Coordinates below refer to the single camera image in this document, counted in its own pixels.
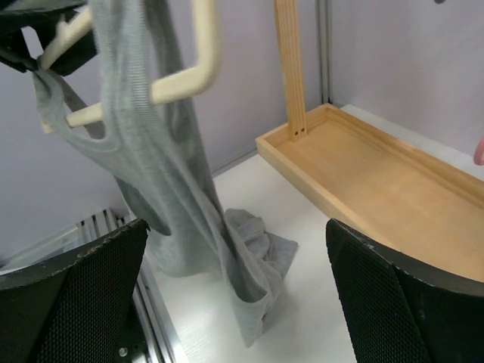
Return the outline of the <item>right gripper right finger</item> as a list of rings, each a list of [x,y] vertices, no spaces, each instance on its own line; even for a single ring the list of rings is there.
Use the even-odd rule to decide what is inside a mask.
[[[330,219],[326,246],[358,362],[481,362],[483,284]]]

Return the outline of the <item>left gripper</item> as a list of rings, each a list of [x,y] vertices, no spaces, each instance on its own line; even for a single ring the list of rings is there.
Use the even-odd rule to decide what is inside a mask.
[[[10,1],[1,2],[1,63],[21,73],[37,70],[22,29],[29,27],[43,48],[54,40],[57,23],[72,20],[77,8],[86,1]],[[93,32],[87,33],[63,53],[51,67],[61,76],[69,76],[97,55]]]

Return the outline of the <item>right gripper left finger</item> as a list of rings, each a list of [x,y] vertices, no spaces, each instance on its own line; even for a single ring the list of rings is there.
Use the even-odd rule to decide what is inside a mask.
[[[136,219],[127,230],[148,230]],[[112,362],[114,333],[106,317],[86,307],[86,271],[105,255],[94,244],[77,247],[1,276],[3,362]]]

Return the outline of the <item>grey tank top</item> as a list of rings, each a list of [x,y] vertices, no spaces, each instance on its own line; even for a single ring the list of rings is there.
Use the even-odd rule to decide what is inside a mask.
[[[173,277],[219,272],[242,340],[252,346],[275,303],[297,243],[261,218],[223,209],[190,99],[149,100],[148,47],[161,75],[182,68],[165,1],[91,1],[101,65],[102,123],[86,134],[67,124],[73,90],[50,70],[33,74],[42,119],[111,173],[131,211],[159,234],[159,268]]]

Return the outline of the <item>cream hanger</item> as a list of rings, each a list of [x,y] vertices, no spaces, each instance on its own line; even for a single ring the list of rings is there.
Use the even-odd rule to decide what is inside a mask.
[[[89,31],[101,25],[98,8],[106,5],[109,11],[116,8],[114,1],[90,1],[88,6],[72,20],[57,23],[54,39],[38,58],[38,76],[48,70],[61,55],[70,50]],[[216,1],[192,1],[192,20],[197,62],[194,66],[156,80],[150,88],[153,105],[178,101],[199,95],[215,82],[220,68],[221,37]]]

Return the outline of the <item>pink hanger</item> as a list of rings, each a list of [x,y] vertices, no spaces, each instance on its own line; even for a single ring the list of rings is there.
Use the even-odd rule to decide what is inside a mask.
[[[478,166],[484,165],[484,137],[482,137],[476,146],[476,150],[473,155],[473,161]]]

